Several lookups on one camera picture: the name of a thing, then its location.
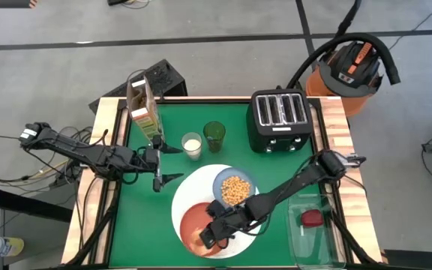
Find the floor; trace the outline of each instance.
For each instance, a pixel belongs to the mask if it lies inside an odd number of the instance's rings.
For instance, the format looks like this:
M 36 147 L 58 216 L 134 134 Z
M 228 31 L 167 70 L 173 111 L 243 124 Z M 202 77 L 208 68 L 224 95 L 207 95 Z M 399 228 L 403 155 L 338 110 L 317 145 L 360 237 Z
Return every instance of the floor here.
M 161 59 L 183 75 L 190 95 L 250 95 L 285 86 L 308 50 L 336 32 L 352 2 L 153 0 L 131 10 L 104 0 L 46 0 L 32 10 L 0 9 L 0 135 L 18 136 L 32 122 L 55 129 L 91 125 L 87 104 Z M 402 83 L 390 86 L 385 79 L 349 120 L 355 150 L 367 157 L 361 171 L 381 248 L 432 251 L 432 178 L 420 157 L 420 145 L 432 137 L 432 17 L 410 31 L 431 12 L 432 0 L 367 0 L 350 28 L 388 45 L 408 35 L 391 50 Z M 425 157 L 432 169 L 432 154 Z M 16 142 L 0 139 L 0 178 L 40 167 Z M 60 203 L 71 192 L 29 195 Z M 14 220 L 5 232 L 31 239 L 32 257 L 10 269 L 56 266 L 68 225 L 24 215 Z

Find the green plastic cup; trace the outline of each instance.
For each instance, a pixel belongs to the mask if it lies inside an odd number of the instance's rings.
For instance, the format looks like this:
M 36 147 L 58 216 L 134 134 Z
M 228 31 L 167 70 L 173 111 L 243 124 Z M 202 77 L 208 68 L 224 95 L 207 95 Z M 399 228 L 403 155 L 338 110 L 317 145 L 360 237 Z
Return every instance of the green plastic cup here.
M 202 129 L 202 133 L 208 142 L 209 151 L 211 153 L 218 153 L 223 147 L 224 135 L 226 135 L 226 128 L 218 121 L 210 121 Z

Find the glass of milk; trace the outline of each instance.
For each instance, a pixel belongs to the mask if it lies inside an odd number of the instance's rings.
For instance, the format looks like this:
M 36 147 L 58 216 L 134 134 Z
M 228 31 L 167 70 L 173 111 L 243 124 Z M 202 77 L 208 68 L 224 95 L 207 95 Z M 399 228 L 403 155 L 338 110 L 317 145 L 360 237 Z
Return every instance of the glass of milk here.
M 187 156 L 193 161 L 197 161 L 201 155 L 201 136 L 196 132 L 186 133 L 181 139 L 181 146 Z

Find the green mat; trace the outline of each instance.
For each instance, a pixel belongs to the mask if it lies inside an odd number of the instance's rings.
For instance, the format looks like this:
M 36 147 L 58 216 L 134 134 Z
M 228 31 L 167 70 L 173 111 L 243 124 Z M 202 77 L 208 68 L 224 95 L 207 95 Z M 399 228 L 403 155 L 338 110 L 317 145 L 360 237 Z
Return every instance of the green mat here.
M 249 172 L 264 193 L 289 179 L 299 165 L 312 155 L 311 143 L 294 153 L 257 154 L 251 151 L 246 131 L 247 104 L 178 104 L 159 105 L 166 142 L 181 148 L 187 132 L 203 137 L 203 127 L 219 121 L 226 127 L 223 150 L 212 154 L 206 142 L 198 161 L 186 154 L 164 154 L 163 173 L 184 173 L 171 181 L 160 193 L 152 190 L 152 174 L 139 176 L 136 184 L 123 184 L 116 218 L 109 265 L 122 266 L 294 266 L 287 233 L 287 203 L 281 203 L 271 216 L 265 235 L 237 256 L 228 259 L 205 259 L 193 255 L 179 241 L 171 221 L 171 203 L 179 184 L 194 170 L 209 164 L 227 164 Z M 147 144 L 140 129 L 132 123 L 128 146 L 137 149 Z M 126 175 L 127 180 L 134 175 Z M 317 185 L 298 194 L 319 194 Z

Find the black toaster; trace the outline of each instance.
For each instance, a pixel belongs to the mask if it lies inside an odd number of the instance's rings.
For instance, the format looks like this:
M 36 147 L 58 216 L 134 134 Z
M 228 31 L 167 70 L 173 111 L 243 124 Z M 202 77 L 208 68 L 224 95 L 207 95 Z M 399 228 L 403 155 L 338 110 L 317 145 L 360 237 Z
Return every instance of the black toaster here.
M 297 89 L 254 92 L 246 125 L 251 149 L 258 153 L 297 151 L 314 132 L 308 99 Z

